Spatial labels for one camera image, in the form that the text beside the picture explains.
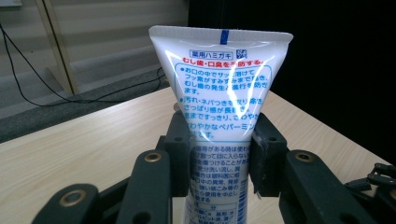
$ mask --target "metal bolt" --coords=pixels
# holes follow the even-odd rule
[[[62,196],[59,204],[63,207],[70,207],[82,202],[86,196],[87,191],[84,189],[74,189]]]
[[[151,152],[148,155],[146,155],[145,161],[148,161],[148,162],[160,161],[162,157],[163,156],[160,153]]]
[[[174,110],[175,111],[179,111],[180,110],[180,106],[178,105],[178,103],[174,104]]]
[[[296,153],[295,158],[299,161],[305,161],[305,162],[312,162],[314,160],[313,156],[304,152]]]

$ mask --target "black mechanical clamp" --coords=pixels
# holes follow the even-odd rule
[[[58,191],[33,220],[41,223],[172,223],[172,198],[187,196],[193,139],[181,111],[155,149],[141,153],[130,177],[98,192],[91,184]],[[395,223],[396,170],[377,163],[366,178],[343,185],[312,152],[289,150],[271,121],[260,114],[249,155],[254,193],[279,197],[287,224]],[[362,191],[377,185],[375,196]]]

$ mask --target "dark floor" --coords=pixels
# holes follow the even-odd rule
[[[169,83],[165,80],[161,69],[158,73],[156,70],[140,76],[126,78],[104,87],[67,98],[74,102],[80,101],[80,103],[64,104],[65,100],[60,100],[50,104],[55,106],[40,106],[5,119],[0,119],[0,143],[24,136],[28,133],[37,132],[70,119],[75,119],[97,110],[119,104],[122,101],[128,101],[166,87],[169,87]],[[81,102],[81,100],[95,100],[98,98],[100,98],[98,102]]]

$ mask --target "blue stripe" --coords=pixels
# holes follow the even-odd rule
[[[222,30],[221,31],[221,38],[220,38],[220,44],[221,45],[227,45],[228,33],[230,33],[229,30]]]

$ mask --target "white plastic tube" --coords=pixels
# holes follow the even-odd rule
[[[184,223],[247,223],[251,135],[293,36],[176,26],[149,35],[196,139]]]

